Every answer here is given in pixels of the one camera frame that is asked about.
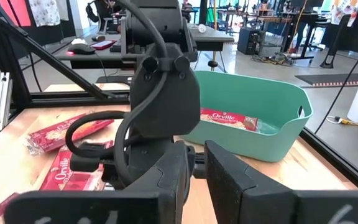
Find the wooden platform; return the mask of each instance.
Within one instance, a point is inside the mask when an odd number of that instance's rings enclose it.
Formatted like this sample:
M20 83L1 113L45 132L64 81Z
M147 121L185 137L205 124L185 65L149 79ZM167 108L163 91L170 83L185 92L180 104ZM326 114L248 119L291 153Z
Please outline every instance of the wooden platform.
M99 86L117 88L116 84ZM54 85L48 90L76 91L79 88L74 85ZM29 133L78 114L104 110L129 111L130 107L122 105L24 110L0 133L0 202L14 192L39 189L55 158L55 153L31 156L24 145L25 137ZM120 122L121 120L116 120L87 139L99 142L114 139ZM196 146L196 150L202 151L203 147ZM293 189L356 189L301 139L294 143L290 152L280 162L269 163L240 158L265 175ZM183 211L183 223L216 223L206 181L194 178L191 181L190 196Z

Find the black metal frame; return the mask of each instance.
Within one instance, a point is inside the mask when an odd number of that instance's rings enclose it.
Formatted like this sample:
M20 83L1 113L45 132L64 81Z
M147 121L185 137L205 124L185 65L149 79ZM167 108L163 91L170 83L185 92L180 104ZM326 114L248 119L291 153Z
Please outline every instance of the black metal frame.
M46 61L85 91L30 93L20 65L14 56L10 38L37 54L42 60ZM79 76L79 74L46 52L39 44L29 38L23 30L14 27L12 23L1 18L0 69L2 72L11 73L13 82L11 105L13 112L9 117L8 123L27 108L129 104L129 91L101 91L98 87L87 82L84 78ZM341 157L334 149L330 148L309 129L305 128L301 132L300 137L358 186L358 169L349 161Z

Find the concrete floor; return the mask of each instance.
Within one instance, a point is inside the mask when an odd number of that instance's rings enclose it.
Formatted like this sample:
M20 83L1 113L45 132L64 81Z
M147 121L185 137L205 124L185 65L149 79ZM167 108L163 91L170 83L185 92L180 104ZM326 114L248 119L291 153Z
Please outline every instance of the concrete floor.
M305 88L313 105L314 115L306 124L306 127L315 131L320 122L323 120L325 113L331 105L339 88L310 88L310 85L295 78L295 75L316 75L316 74L340 74L349 73L356 60L337 55L334 63L334 69L319 68L326 52L312 52L316 57L311 65L308 60L299 61L293 67L283 67L265 63L251 61L251 57L237 52L236 45L225 45L223 58L228 73L248 75L253 77L268 78L289 82ZM209 70L207 62L212 57L211 52L203 52L199 57L196 70ZM220 57L217 55L217 61L220 63ZM43 89L52 84L71 83L71 81L59 74L54 68L45 62L39 62L35 65L37 76ZM103 76L102 70L76 70L82 77L89 82L95 82L100 76ZM128 74L128 71L117 71L113 69L106 70L107 74L116 73ZM24 71L30 91L38 91L35 85L34 76L31 69ZM350 108L357 87L345 87L337 103L331 112L331 115L346 117ZM332 148L342 154L347 160L351 161L358 167L358 128L350 126L340 126L325 122L320 129L318 136L327 142Z

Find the bin handle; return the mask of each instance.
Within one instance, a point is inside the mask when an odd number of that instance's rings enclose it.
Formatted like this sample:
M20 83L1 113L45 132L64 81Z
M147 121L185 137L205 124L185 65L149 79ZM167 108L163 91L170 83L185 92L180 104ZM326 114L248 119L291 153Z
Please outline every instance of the bin handle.
M300 106L300 107L298 108L298 117L299 117L299 118L305 117L305 111L303 110L303 107L302 107L302 106Z

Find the teal plastic bin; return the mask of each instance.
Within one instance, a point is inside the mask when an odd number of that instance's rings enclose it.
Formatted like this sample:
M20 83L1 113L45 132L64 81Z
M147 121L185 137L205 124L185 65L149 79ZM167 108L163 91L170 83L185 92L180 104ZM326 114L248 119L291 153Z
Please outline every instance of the teal plastic bin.
M273 80L218 72L195 72L201 107L259 118L279 127L262 134L208 121L200 121L183 138L197 144L212 140L230 152L261 161L282 160L313 114L301 88Z

